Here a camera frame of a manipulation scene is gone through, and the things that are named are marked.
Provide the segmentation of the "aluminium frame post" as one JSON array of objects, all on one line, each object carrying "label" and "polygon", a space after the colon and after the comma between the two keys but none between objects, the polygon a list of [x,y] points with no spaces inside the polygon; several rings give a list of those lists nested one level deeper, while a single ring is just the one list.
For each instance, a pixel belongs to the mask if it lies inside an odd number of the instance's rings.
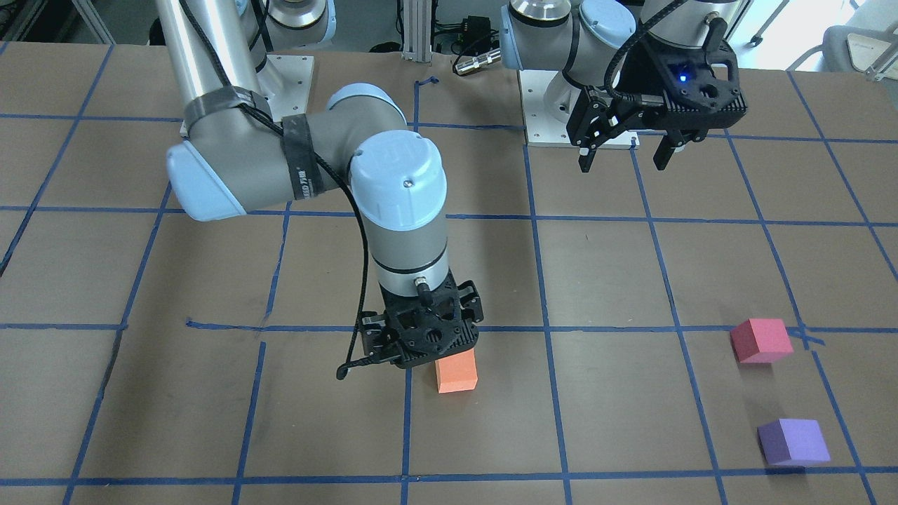
[{"label": "aluminium frame post", "polygon": [[404,60],[430,64],[434,33],[435,1],[401,1],[402,42]]}]

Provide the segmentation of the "orange foam cube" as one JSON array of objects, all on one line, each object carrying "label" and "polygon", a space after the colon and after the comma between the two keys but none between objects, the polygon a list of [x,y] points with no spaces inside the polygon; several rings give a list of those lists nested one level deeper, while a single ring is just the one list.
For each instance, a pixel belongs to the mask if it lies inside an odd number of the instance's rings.
[{"label": "orange foam cube", "polygon": [[475,349],[468,349],[435,362],[437,393],[468,392],[478,384]]}]

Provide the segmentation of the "pink foam cube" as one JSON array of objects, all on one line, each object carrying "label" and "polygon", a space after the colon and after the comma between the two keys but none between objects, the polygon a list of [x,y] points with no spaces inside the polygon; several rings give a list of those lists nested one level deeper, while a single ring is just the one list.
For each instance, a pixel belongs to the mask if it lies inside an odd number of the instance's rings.
[{"label": "pink foam cube", "polygon": [[786,324],[778,318],[750,318],[729,330],[732,350],[741,364],[775,363],[794,347]]}]

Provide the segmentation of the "purple foam cube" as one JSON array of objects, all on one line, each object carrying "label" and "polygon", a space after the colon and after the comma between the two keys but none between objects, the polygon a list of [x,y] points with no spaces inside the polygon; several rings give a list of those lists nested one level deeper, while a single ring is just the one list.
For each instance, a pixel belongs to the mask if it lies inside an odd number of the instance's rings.
[{"label": "purple foam cube", "polygon": [[757,428],[770,466],[817,466],[831,462],[820,423],[815,419],[776,419]]}]

